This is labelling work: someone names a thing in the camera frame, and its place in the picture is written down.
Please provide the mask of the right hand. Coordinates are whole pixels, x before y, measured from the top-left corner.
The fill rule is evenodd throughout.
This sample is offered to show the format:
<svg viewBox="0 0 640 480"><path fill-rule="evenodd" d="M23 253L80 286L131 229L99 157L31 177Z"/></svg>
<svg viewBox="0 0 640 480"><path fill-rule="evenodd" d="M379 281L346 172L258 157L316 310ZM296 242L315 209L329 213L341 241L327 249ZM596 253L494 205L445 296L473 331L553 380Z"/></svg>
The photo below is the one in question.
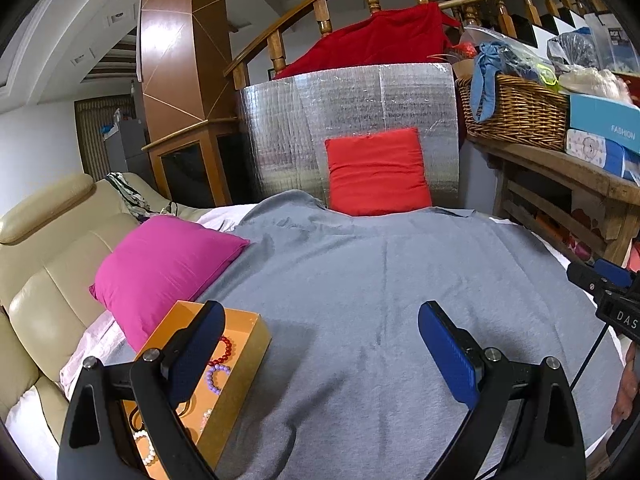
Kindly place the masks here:
<svg viewBox="0 0 640 480"><path fill-rule="evenodd" d="M634 361L636 360L637 346L634 342L629 345L625 358L625 367L617 396L612 408L611 424L617 427L623 420L626 420L632 411L632 404L638 394L639 379L634 371Z"/></svg>

